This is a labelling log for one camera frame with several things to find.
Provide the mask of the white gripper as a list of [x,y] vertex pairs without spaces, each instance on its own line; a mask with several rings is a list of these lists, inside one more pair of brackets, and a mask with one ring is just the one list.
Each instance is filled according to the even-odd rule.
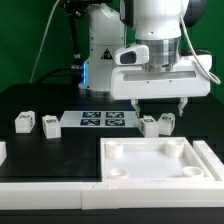
[[210,92],[210,81],[193,56],[183,56],[165,72],[146,72],[141,66],[116,67],[111,76],[110,92],[116,100],[130,99],[137,118],[141,118],[137,99],[180,98],[181,117],[187,97],[206,96]]

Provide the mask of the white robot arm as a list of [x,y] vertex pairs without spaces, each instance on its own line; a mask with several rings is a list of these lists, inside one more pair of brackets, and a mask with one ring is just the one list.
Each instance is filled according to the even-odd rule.
[[141,100],[178,98],[183,110],[189,98],[207,95],[211,55],[180,50],[206,7],[207,0],[120,0],[115,13],[104,4],[91,6],[81,92],[129,100],[139,117]]

